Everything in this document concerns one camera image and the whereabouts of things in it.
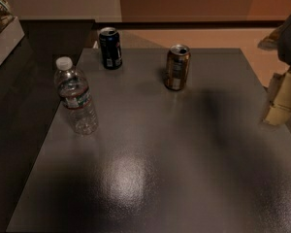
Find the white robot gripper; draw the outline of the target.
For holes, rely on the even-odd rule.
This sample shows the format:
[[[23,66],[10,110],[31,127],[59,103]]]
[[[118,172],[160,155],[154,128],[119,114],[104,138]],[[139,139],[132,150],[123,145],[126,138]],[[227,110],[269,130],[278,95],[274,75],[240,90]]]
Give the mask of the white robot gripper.
[[[257,47],[276,50],[278,59],[291,66],[291,15]],[[284,74],[274,73],[268,87],[268,96],[262,121],[279,126],[291,117],[291,68]]]

